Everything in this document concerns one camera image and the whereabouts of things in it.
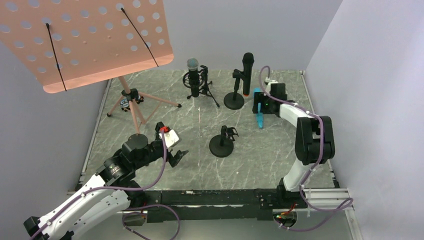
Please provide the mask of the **black microphone orange end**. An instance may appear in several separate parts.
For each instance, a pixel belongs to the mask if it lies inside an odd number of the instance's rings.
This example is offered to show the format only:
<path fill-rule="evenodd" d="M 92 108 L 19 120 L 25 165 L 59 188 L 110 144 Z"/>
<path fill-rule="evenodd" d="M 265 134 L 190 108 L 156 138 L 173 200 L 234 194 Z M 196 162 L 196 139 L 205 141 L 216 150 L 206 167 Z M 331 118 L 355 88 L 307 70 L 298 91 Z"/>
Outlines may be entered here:
<path fill-rule="evenodd" d="M 254 65 L 255 59 L 254 55 L 251 52 L 246 52 L 243 55 L 242 58 L 242 65 L 243 65 L 243 90 L 242 94 L 244 96 L 248 96 L 250 94 L 250 87 L 251 87 L 251 79 L 252 79 L 252 70 Z"/>

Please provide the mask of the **black microphone silver grille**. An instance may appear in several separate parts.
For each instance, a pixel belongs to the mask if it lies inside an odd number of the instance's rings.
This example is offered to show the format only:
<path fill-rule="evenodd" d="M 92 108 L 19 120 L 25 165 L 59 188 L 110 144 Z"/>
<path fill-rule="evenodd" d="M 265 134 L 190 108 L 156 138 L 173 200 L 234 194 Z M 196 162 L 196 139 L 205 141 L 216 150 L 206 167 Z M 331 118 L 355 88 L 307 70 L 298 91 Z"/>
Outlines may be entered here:
<path fill-rule="evenodd" d="M 189 58 L 187 60 L 187 68 L 188 68 L 188 84 L 190 86 L 191 95 L 187 96 L 187 99 L 191 97 L 198 97 L 199 86 L 200 86 L 200 76 L 198 72 L 199 62 L 196 58 Z"/>

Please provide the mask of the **black shock mount tripod stand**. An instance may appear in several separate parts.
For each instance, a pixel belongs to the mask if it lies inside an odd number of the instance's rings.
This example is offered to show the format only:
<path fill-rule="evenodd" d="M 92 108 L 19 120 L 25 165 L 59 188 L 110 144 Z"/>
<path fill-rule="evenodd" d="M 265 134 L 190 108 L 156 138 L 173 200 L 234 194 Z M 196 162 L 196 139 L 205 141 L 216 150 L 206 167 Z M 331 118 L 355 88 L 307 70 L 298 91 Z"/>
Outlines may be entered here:
<path fill-rule="evenodd" d="M 214 98 L 212 92 L 210 91 L 210 85 L 212 81 L 208 81 L 209 69 L 205 65 L 199 65 L 199 62 L 196 58 L 189 58 L 186 62 L 188 71 L 182 77 L 183 85 L 190 89 L 190 95 L 186 98 L 197 98 L 200 95 L 211 97 L 219 108 L 220 105 Z"/>

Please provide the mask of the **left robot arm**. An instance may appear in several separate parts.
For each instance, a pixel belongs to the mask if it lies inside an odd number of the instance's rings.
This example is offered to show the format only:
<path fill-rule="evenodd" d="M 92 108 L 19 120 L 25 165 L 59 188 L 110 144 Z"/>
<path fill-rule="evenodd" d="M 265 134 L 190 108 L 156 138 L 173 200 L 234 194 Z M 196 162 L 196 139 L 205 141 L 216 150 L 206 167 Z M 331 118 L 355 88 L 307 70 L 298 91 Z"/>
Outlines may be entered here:
<path fill-rule="evenodd" d="M 155 139 L 141 133 L 131 135 L 112 157 L 106 159 L 90 179 L 71 197 L 49 213 L 31 216 L 23 225 L 31 240 L 70 240 L 137 202 L 145 190 L 161 179 L 166 164 L 176 167 L 187 151 L 172 148 L 181 141 L 174 129 L 158 122 Z M 136 171 L 162 159 L 156 179 L 143 187 L 134 178 Z"/>

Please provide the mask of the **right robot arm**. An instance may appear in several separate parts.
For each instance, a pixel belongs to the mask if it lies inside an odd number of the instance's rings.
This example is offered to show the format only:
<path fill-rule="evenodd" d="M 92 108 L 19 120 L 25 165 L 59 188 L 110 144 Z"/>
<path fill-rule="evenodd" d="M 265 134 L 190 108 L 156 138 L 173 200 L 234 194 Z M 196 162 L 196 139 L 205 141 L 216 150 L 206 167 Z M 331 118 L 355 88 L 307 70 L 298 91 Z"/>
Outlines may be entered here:
<path fill-rule="evenodd" d="M 324 164 L 335 155 L 332 120 L 329 116 L 317 119 L 297 102 L 288 100 L 284 83 L 271 80 L 265 84 L 265 90 L 270 96 L 259 87 L 254 89 L 252 112 L 260 129 L 264 126 L 264 115 L 275 115 L 295 127 L 296 160 L 282 184 L 285 190 L 297 192 L 315 163 Z"/>

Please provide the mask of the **blue microphone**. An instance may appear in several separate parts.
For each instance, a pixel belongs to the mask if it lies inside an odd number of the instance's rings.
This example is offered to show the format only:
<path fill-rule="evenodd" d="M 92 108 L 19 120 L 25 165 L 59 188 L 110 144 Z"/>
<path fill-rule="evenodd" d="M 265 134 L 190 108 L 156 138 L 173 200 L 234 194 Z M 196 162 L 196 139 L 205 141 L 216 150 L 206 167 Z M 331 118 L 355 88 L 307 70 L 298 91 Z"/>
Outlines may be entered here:
<path fill-rule="evenodd" d="M 259 87 L 256 87 L 253 92 L 254 93 L 258 93 L 260 90 L 261 89 Z M 258 113 L 255 114 L 255 118 L 256 118 L 256 122 L 257 122 L 258 128 L 259 129 L 262 129 L 263 128 L 264 117 L 263 117 L 263 114 L 261 112 L 259 112 L 259 110 L 258 110 Z"/>

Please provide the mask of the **black round-base mic stand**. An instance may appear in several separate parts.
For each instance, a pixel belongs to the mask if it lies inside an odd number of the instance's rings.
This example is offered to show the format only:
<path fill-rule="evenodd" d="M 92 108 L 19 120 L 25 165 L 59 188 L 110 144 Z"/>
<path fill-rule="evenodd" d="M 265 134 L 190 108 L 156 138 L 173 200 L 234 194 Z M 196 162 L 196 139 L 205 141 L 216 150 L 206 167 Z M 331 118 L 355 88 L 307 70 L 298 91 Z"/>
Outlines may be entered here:
<path fill-rule="evenodd" d="M 243 107 L 245 103 L 243 96 L 238 93 L 240 83 L 245 79 L 245 76 L 242 71 L 234 69 L 232 77 L 235 79 L 233 92 L 230 92 L 225 95 L 223 103 L 230 110 L 239 110 Z"/>

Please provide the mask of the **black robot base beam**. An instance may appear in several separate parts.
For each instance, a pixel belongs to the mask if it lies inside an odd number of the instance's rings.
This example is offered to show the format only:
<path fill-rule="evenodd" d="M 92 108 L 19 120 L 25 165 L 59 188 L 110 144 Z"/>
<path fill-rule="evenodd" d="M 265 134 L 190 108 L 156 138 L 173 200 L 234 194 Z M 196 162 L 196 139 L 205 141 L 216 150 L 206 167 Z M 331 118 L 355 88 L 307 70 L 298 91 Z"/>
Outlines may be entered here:
<path fill-rule="evenodd" d="M 271 221 L 282 212 L 307 208 L 299 192 L 287 191 L 282 184 L 256 189 L 144 190 L 130 193 L 129 199 L 131 210 L 145 208 L 148 223 L 174 219 L 159 204 L 172 208 L 180 220 Z"/>

